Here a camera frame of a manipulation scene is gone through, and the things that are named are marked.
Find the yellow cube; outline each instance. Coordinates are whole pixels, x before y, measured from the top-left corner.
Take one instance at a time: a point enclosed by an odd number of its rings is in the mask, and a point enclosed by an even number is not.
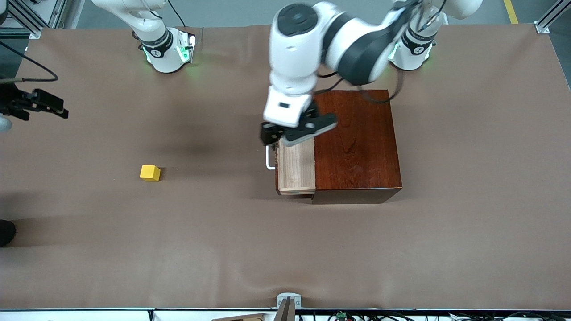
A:
[[[147,182],[158,182],[160,178],[160,168],[155,165],[143,165],[139,177]]]

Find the black cable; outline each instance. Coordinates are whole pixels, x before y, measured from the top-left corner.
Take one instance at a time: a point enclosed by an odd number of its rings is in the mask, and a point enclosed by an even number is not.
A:
[[[139,36],[137,36],[137,34],[135,33],[135,30],[131,31],[131,36],[137,40],[139,40]],[[143,44],[140,43],[139,46],[137,47],[137,49],[139,50],[143,50]]]
[[[365,315],[362,315],[362,314],[358,314],[358,313],[355,313],[355,315],[356,315],[356,316],[358,316],[358,317],[360,317],[360,318],[361,318],[361,320],[363,320],[363,321],[367,321],[367,319],[365,319],[365,318],[366,318],[366,316],[365,316]]]
[[[440,6],[440,9],[438,9],[438,12],[436,13],[437,17],[442,12],[442,9],[444,9],[444,5],[446,4],[446,1],[448,1],[448,0],[442,1],[442,5]]]
[[[317,74],[317,76],[318,76],[319,78],[329,78],[329,77],[335,76],[336,74],[337,74],[337,71],[335,71],[334,73],[327,74],[327,75]]]
[[[388,99],[382,100],[382,101],[378,101],[374,98],[372,98],[371,96],[369,96],[369,94],[367,94],[367,92],[363,89],[363,87],[361,86],[357,86],[357,89],[359,89],[359,91],[361,92],[361,96],[363,96],[363,98],[371,103],[378,103],[378,104],[383,104],[383,103],[388,103],[391,100],[393,100],[396,96],[398,96],[398,94],[400,93],[400,91],[403,89],[403,83],[404,83],[404,73],[400,70],[397,70],[397,83],[396,83],[396,89],[395,89],[395,93],[392,94],[392,96],[390,96]],[[401,318],[405,318],[407,321],[411,321],[412,319],[410,318],[406,318],[404,316],[402,316]]]
[[[50,75],[52,75],[53,78],[13,78],[13,79],[0,79],[0,83],[16,83],[16,82],[52,82],[52,81],[56,81],[59,79],[59,77],[51,70],[49,70],[46,66],[42,65],[41,63],[33,60],[32,58],[26,57],[26,55],[20,53],[18,50],[8,46],[7,44],[5,44],[4,42],[0,41],[0,45],[2,45],[4,48],[12,51],[13,53],[15,53],[16,55],[19,55],[20,57],[31,61],[32,63],[34,63],[36,66],[44,69],[45,71],[47,71],[48,73],[50,73]]]
[[[462,314],[457,315],[457,317],[461,317],[462,319],[457,318],[456,321],[504,321],[507,318],[513,318],[513,317],[518,316],[518,315],[522,315],[523,317],[526,317],[526,318],[533,317],[533,318],[542,319],[543,321],[551,321],[551,319],[546,317],[546,316],[543,316],[543,315],[540,315],[540,314],[537,314],[534,312],[527,312],[527,311],[518,311],[518,312],[512,313],[508,316],[504,316],[502,318],[495,318],[493,316],[489,316],[486,314],[484,314],[484,316],[474,316],[474,315],[462,313]]]
[[[428,21],[426,21],[426,23],[419,29],[419,32],[424,31],[426,28],[428,28],[433,22],[434,20],[440,15],[440,13],[442,12],[442,9],[444,9],[444,5],[446,4],[447,0],[442,1],[442,5],[440,6],[440,8],[438,9],[438,12],[435,13],[434,15],[431,15],[430,18],[428,18]]]
[[[179,17],[180,22],[182,22],[182,26],[186,28],[186,23],[184,23],[184,21],[182,20],[182,18],[180,17],[180,14],[178,14],[177,10],[175,9],[175,7],[172,5],[171,0],[168,0],[168,4],[171,6],[172,10],[175,12],[176,16]]]
[[[398,317],[398,318],[405,319],[406,321],[415,321],[414,319],[411,319],[411,318],[409,318],[409,317],[407,317],[407,316],[405,316],[404,314],[399,313],[399,312],[385,311],[385,313],[390,314],[390,315],[393,315],[393,316],[396,316],[396,317]]]
[[[333,86],[331,86],[331,87],[329,87],[329,88],[325,88],[325,89],[316,90],[316,91],[313,92],[313,94],[314,94],[314,95],[319,95],[319,94],[322,94],[322,93],[326,93],[326,92],[328,92],[328,91],[331,91],[331,90],[333,90],[335,87],[337,87],[337,85],[339,85],[342,81],[343,81],[343,78],[339,78],[339,80],[338,80]]]
[[[401,321],[401,320],[398,320],[397,318],[394,318],[394,317],[392,317],[392,316],[390,316],[390,315],[382,315],[381,317],[382,317],[382,318],[380,318],[379,320],[383,320],[383,319],[387,318],[387,319],[391,319],[391,320],[393,320],[393,321]]]
[[[159,18],[159,19],[163,19],[163,17],[161,17],[160,15],[157,15],[156,13],[149,11],[152,15],[154,15],[155,17]]]

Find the dark wood surface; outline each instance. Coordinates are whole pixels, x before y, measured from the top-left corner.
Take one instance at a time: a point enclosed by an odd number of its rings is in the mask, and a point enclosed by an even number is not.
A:
[[[387,99],[386,90],[367,91]],[[401,188],[391,105],[365,100],[358,91],[315,96],[321,113],[335,113],[337,127],[315,138],[315,187],[320,190]]]

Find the yellow floor stripe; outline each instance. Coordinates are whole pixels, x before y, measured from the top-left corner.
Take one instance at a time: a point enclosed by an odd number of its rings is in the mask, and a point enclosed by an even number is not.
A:
[[[515,10],[513,10],[512,0],[504,0],[505,9],[508,11],[509,21],[516,25],[519,22],[517,21],[517,16]]]

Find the gray floor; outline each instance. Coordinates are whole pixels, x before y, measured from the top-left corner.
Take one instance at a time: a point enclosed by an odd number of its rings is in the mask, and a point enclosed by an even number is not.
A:
[[[292,0],[171,0],[185,23],[194,27],[231,27],[249,25],[267,25],[274,14]],[[389,0],[334,0],[343,9],[362,19],[378,23],[390,7]],[[531,23],[547,11],[554,0],[513,1],[520,23]],[[166,7],[159,12],[167,26],[179,26],[175,13]],[[482,7],[473,16],[458,21],[450,18],[450,23],[468,24],[507,24],[510,23],[503,0],[484,0]],[[551,29],[551,38],[561,61],[565,75],[571,77],[571,12],[567,12],[556,21]],[[90,0],[85,1],[77,28],[125,28],[126,25],[114,15],[96,7]],[[23,50],[27,40],[12,40],[10,44]],[[21,59],[0,48],[0,70],[13,77]]]
[[[533,23],[545,13],[554,1],[513,1],[514,10],[520,23]],[[561,68],[567,77],[567,83],[571,79],[571,10],[563,13],[558,20],[549,26],[549,36],[553,47],[561,63]]]

